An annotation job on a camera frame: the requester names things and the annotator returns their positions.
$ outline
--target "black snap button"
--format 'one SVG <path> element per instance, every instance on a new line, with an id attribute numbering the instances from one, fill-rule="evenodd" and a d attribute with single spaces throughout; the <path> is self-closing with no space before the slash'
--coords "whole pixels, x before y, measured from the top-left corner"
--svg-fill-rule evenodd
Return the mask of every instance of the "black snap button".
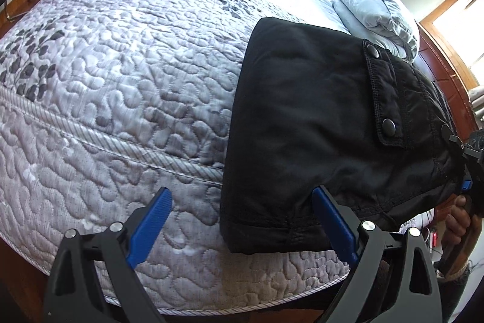
<path id="1" fill-rule="evenodd" d="M 380 53 L 374 46 L 372 46 L 371 44 L 368 44 L 366 48 L 368 49 L 368 52 L 370 53 L 371 56 L 373 56 L 376 59 L 380 58 Z"/>
<path id="2" fill-rule="evenodd" d="M 395 136 L 396 127 L 392 120 L 389 120 L 388 118 L 384 119 L 382 127 L 383 133 L 386 134 L 388 137 Z"/>

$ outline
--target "window frame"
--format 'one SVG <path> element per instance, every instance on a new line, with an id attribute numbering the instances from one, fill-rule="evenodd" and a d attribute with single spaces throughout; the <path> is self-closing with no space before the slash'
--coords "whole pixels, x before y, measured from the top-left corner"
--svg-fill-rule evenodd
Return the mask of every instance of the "window frame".
<path id="1" fill-rule="evenodd" d="M 457 51 L 451 46 L 451 44 L 446 40 L 446 38 L 440 33 L 437 27 L 434 25 L 434 21 L 444 14 L 452 5 L 454 5 L 458 0 L 445 0 L 442 4 L 437 7 L 433 12 L 431 12 L 427 17 L 425 17 L 420 24 L 425 28 L 425 30 L 434 38 L 434 40 L 439 44 L 442 51 L 447 55 L 451 61 L 452 66 L 456 70 L 456 73 L 462 80 L 464 87 L 469 91 L 479 85 L 476 77 L 468 66 L 464 63 L 462 58 L 459 56 Z"/>

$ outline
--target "wooden headboard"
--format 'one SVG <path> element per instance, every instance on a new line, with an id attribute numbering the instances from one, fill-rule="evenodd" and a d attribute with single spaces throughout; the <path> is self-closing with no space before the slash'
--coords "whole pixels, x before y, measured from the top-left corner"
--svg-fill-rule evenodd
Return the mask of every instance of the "wooden headboard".
<path id="1" fill-rule="evenodd" d="M 444 52 L 420 25 L 419 30 L 420 50 L 414 65 L 439 85 L 449 103 L 457 134 L 466 141 L 478 129 L 467 90 Z"/>

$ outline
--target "clamp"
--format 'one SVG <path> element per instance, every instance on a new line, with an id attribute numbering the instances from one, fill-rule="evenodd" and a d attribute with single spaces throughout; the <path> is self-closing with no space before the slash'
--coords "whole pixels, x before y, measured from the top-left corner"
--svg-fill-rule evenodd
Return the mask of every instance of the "clamp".
<path id="1" fill-rule="evenodd" d="M 316 217 L 338 257 L 350 272 L 328 310 L 317 323 L 441 323 L 437 276 L 417 228 L 405 234 L 381 230 L 371 221 L 338 205 L 320 186 L 312 194 Z M 380 262 L 389 274 L 378 295 L 372 294 Z"/>
<path id="2" fill-rule="evenodd" d="M 312 192 L 313 209 L 339 258 L 351 267 L 348 278 L 318 323 L 442 322 L 439 289 L 420 231 L 388 233 L 338 205 L 323 187 Z M 57 252 L 44 300 L 45 323 L 116 323 L 110 312 L 94 261 L 106 269 L 130 323 L 164 323 L 141 285 L 135 267 L 143 262 L 171 211 L 171 192 L 161 188 L 147 207 L 126 223 L 80 235 L 67 230 Z M 371 289 L 380 261 L 391 267 L 377 307 Z"/>
<path id="3" fill-rule="evenodd" d="M 149 205 L 133 211 L 126 223 L 102 233 L 64 234 L 44 298 L 45 323 L 116 323 L 105 301 L 94 261 L 105 262 L 114 292 L 130 323 L 165 323 L 135 268 L 148 257 L 171 212 L 170 190 L 161 188 Z"/>

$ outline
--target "light blue pillow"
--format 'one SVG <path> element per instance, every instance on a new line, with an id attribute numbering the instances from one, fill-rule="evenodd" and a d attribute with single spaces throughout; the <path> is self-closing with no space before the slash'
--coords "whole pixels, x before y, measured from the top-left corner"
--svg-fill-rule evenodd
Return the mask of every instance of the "light blue pillow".
<path id="1" fill-rule="evenodd" d="M 398 56 L 399 58 L 405 59 L 407 57 L 407 53 L 403 47 L 396 45 L 389 38 L 384 38 L 378 33 L 366 29 L 343 2 L 340 0 L 333 0 L 332 4 L 350 34 L 358 38 L 367 39 L 374 44 L 378 44 L 380 47 L 390 50 L 393 55 Z"/>
<path id="2" fill-rule="evenodd" d="M 419 51 L 420 34 L 412 14 L 401 0 L 340 1 L 366 29 L 403 47 L 406 61 L 413 62 Z"/>

